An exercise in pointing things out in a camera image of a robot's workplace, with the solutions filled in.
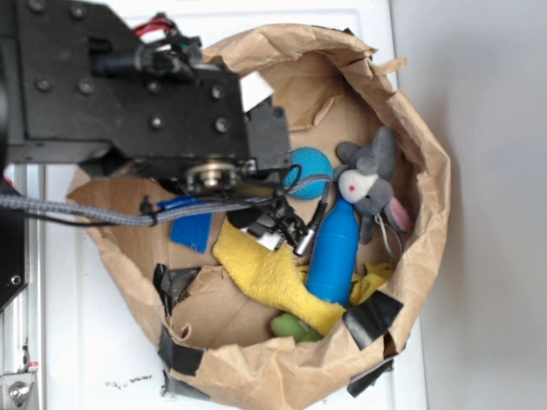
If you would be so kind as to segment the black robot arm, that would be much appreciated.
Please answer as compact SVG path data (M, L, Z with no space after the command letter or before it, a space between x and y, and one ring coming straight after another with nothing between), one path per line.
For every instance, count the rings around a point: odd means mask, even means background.
M94 179L154 179L197 205L110 215L152 226L225 212L270 247L301 255L312 230L288 205L299 173L285 111L259 73L203 59L200 39L164 14L142 39L109 6L83 1L1 4L1 163L75 164Z

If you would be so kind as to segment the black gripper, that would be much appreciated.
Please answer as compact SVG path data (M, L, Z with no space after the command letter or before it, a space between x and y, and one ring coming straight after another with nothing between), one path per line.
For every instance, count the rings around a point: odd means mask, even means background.
M226 214L230 224L269 250L282 243L302 256L309 247L309 228L289 205L285 177L301 168L292 164L285 111L268 99L245 116L250 159L240 168L236 197L247 208Z

